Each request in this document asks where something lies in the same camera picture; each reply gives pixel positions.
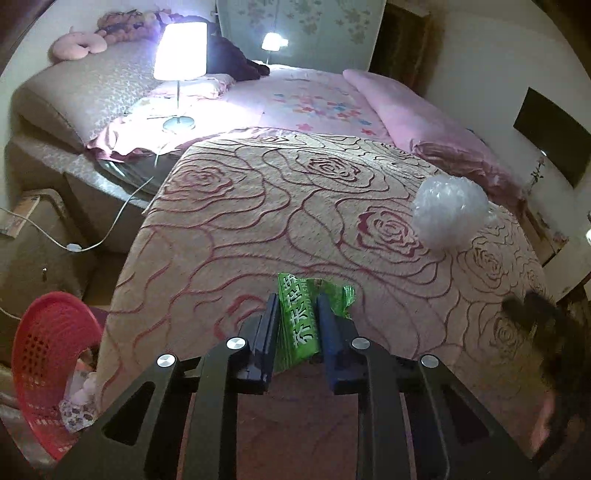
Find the pink blanket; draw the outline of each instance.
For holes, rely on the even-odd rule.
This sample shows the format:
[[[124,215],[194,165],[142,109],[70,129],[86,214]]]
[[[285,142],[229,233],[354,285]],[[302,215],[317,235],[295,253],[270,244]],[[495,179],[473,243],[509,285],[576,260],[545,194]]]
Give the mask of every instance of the pink blanket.
[[[194,129],[175,135],[162,129],[163,117],[128,115],[111,122],[88,148],[95,149],[102,160],[118,160],[137,149],[165,154],[252,127],[392,143],[378,115],[355,87],[342,75],[318,70],[273,65],[270,76],[239,82],[215,100],[183,98],[181,91],[181,113],[195,119]]]

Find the bed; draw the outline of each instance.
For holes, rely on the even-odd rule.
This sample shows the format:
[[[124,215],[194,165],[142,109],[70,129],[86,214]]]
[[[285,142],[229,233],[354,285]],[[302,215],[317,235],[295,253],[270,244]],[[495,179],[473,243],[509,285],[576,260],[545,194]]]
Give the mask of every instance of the bed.
[[[197,128],[163,138],[161,118],[128,112],[158,88],[150,47],[104,55],[52,67],[15,96],[22,116],[101,172],[97,188],[137,185],[161,153],[100,348],[103,410],[158,354],[201,355],[237,332],[284,271],[353,285],[362,335],[408,358],[438,355],[527,449],[540,358],[500,305],[544,292],[544,275],[509,211],[519,215],[521,189],[480,139],[393,80],[281,66],[190,103]],[[419,185],[442,171],[494,201],[466,249],[430,251],[410,225]],[[241,477],[325,478],[335,463],[353,475],[356,403],[331,397],[322,375],[300,365],[270,395],[241,399]],[[306,463],[277,451],[293,438]]]
[[[408,358],[438,355],[525,448],[544,392],[540,359],[500,304],[510,292],[544,291],[543,272],[516,218],[492,204],[495,220],[470,248],[424,248],[410,203],[437,172],[348,136],[190,147],[121,273],[100,348],[101,408],[159,353],[202,355],[236,333],[287,271],[353,285],[361,335]],[[241,478],[352,478],[355,448],[356,400],[332,397],[320,365],[300,365],[275,377],[265,397],[240,400]]]

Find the white wall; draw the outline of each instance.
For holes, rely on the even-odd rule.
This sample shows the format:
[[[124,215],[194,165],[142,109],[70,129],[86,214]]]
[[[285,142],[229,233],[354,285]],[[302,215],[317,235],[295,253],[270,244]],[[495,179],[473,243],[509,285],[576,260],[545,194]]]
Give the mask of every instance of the white wall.
[[[591,79],[531,0],[445,3],[443,44],[426,98],[474,129],[525,184],[539,151],[512,126],[528,87],[591,131]],[[550,163],[543,175],[533,206],[566,235],[578,234],[591,210],[591,172],[576,189]]]
[[[180,14],[201,15],[212,19],[215,0],[156,1],[160,8],[171,8]],[[51,63],[48,51],[57,37],[70,27],[78,31],[96,30],[96,21],[108,11],[156,9],[154,0],[57,0],[33,25],[19,45],[0,77],[0,205],[6,206],[8,185],[4,149],[12,134],[10,101],[14,90]]]

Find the mattress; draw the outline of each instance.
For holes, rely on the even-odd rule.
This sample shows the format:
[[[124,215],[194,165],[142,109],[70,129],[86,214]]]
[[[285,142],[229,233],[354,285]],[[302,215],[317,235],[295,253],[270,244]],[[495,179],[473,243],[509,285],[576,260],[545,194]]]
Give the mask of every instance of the mattress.
[[[438,172],[355,137],[189,148],[121,272],[100,347],[101,409],[159,354],[203,355],[234,335],[288,272],[353,285],[361,335],[407,358],[439,356],[525,449],[545,388],[501,301],[544,292],[544,274],[517,220],[493,204],[469,248],[423,246],[411,202]],[[356,413],[354,396],[332,396],[321,365],[276,375],[268,394],[239,399],[239,477],[354,478]]]

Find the floor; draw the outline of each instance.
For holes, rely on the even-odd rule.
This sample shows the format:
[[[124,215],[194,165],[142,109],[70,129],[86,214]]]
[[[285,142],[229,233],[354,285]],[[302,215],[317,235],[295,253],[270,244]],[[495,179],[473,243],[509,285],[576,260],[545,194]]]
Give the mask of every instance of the floor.
[[[109,311],[119,273],[125,263],[124,254],[101,254],[98,268],[86,289],[83,301],[90,307]],[[0,419],[27,460],[39,471],[51,469],[54,460],[37,443],[32,431],[18,410],[11,371],[0,365]]]

